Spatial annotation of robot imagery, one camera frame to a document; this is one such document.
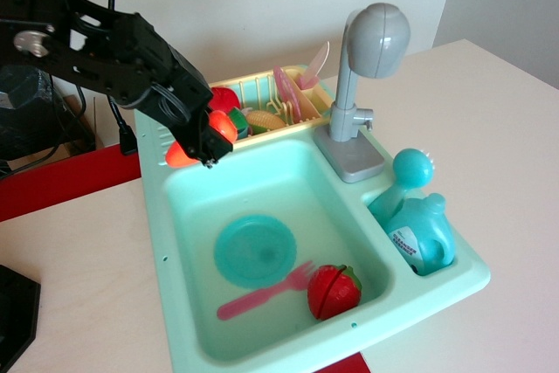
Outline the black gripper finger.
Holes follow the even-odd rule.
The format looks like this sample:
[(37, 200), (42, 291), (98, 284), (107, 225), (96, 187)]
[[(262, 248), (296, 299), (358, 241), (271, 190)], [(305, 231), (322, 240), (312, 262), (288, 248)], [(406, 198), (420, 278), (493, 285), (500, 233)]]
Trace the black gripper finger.
[(174, 122), (174, 137), (182, 152), (189, 159), (211, 167), (233, 150), (233, 140), (229, 140), (218, 125), (230, 125), (231, 121), (221, 111), (204, 110), (188, 120)]

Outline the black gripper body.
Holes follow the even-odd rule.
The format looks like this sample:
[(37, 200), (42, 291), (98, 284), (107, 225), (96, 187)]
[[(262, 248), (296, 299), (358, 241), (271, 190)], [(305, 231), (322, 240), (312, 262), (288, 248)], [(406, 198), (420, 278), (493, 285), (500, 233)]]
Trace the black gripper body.
[(209, 135), (210, 88), (202, 74), (138, 13), (108, 14), (108, 94), (177, 137)]

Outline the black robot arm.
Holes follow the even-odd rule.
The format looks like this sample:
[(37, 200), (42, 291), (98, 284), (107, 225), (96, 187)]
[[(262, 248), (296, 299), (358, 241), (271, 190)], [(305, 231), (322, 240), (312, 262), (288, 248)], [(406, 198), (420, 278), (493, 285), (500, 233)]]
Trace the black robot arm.
[(206, 167), (232, 151), (210, 126), (204, 76), (138, 13), (88, 0), (1, 0), (1, 63), (37, 67), (144, 113)]

